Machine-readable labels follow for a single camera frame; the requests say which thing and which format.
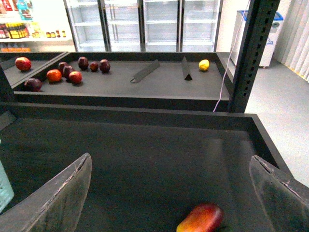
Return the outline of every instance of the black display bin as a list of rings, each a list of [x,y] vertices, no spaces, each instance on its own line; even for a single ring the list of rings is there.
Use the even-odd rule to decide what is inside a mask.
[[[0,66],[2,67],[10,85],[14,88],[30,78],[45,65],[48,65],[67,52],[21,52],[21,53],[0,53]],[[27,57],[31,60],[31,69],[22,72],[15,67],[15,60],[18,57]]]
[[[83,83],[73,85],[65,78],[57,84],[49,84],[46,74],[65,61],[80,71],[77,60],[87,57],[89,63],[105,58],[111,63],[108,74],[81,71]],[[192,81],[183,74],[183,58],[187,60]],[[198,63],[208,59],[210,68],[202,72]],[[158,60],[160,67],[138,83],[133,76]],[[25,92],[23,83],[14,88],[18,102],[92,105],[108,107],[154,108],[171,110],[213,111],[220,95],[225,69],[216,53],[69,53],[62,59],[49,63],[30,76],[43,81],[42,92]],[[217,111],[226,112],[232,83],[226,77],[223,95]]]
[[[270,232],[251,157],[291,174],[256,115],[0,103],[0,159],[16,205],[85,152],[91,186],[77,232],[174,232],[200,202],[234,231]]]

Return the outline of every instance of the blue lid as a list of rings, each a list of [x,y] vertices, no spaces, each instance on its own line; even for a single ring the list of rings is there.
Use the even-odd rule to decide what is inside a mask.
[[[239,13],[241,13],[241,15],[243,15],[245,11],[237,11],[237,12],[239,12]],[[247,21],[247,14],[248,14],[248,11],[246,11],[245,16],[243,17],[243,19],[245,21]],[[274,21],[283,21],[283,17],[278,11],[275,14]]]

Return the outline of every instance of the white cable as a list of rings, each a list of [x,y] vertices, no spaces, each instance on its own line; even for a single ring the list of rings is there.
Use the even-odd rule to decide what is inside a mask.
[[[243,19],[244,19],[244,17],[245,17],[245,13],[246,13],[246,11],[247,11],[247,8],[248,8],[248,6],[249,6],[249,3],[250,3],[250,0],[248,1],[248,4],[247,4],[247,6],[246,6],[246,10],[245,10],[244,13],[242,14],[241,22],[243,21]],[[219,97],[219,100],[218,100],[218,102],[217,102],[217,104],[216,104],[216,106],[215,106],[213,112],[216,111],[216,109],[217,109],[217,107],[218,107],[218,104],[219,104],[219,102],[221,101],[221,98],[222,98],[222,91],[223,91],[223,86],[224,86],[224,79],[225,79],[225,76],[226,76],[226,74],[227,74],[228,64],[229,64],[229,62],[230,62],[230,59],[231,59],[231,56],[232,56],[232,52],[233,52],[233,50],[234,50],[234,47],[235,47],[235,44],[236,44],[236,41],[237,41],[237,37],[238,37],[238,33],[239,33],[239,31],[240,31],[240,28],[241,28],[241,23],[240,23],[239,28],[238,28],[238,30],[237,30],[237,33],[236,33],[236,36],[235,36],[235,41],[234,41],[232,50],[230,51],[230,55],[229,55],[228,60],[227,60],[225,73],[224,73],[223,78],[222,78],[222,85],[221,85],[221,90],[220,90],[220,97]]]

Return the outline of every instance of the gray floor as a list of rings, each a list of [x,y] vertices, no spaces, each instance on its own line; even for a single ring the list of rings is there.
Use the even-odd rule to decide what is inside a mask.
[[[258,70],[246,113],[259,116],[295,179],[309,187],[309,83],[273,60]]]

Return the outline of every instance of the dark red apple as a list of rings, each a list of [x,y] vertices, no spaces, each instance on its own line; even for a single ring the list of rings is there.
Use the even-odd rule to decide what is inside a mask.
[[[64,68],[64,66],[67,66],[67,65],[68,65],[67,62],[60,62],[60,63],[58,64],[58,70],[61,72],[61,75],[63,74],[63,68]]]
[[[85,71],[88,69],[88,59],[86,57],[79,57],[78,59],[78,67],[80,67],[81,70]]]
[[[15,65],[21,71],[29,71],[31,69],[31,61],[26,57],[17,58]]]
[[[75,71],[75,69],[72,66],[70,65],[64,66],[62,76],[69,80],[69,75],[73,71]]]
[[[108,73],[111,69],[111,65],[110,63],[108,62],[107,59],[103,59],[100,61],[100,70],[103,72],[103,73]]]
[[[24,83],[26,91],[39,92],[42,88],[42,82],[36,78],[30,78]]]
[[[73,84],[79,84],[82,82],[83,76],[78,71],[73,71],[69,75],[69,79],[73,82]]]
[[[91,69],[92,72],[95,73],[98,70],[98,63],[97,62],[92,62],[90,64],[90,69]]]

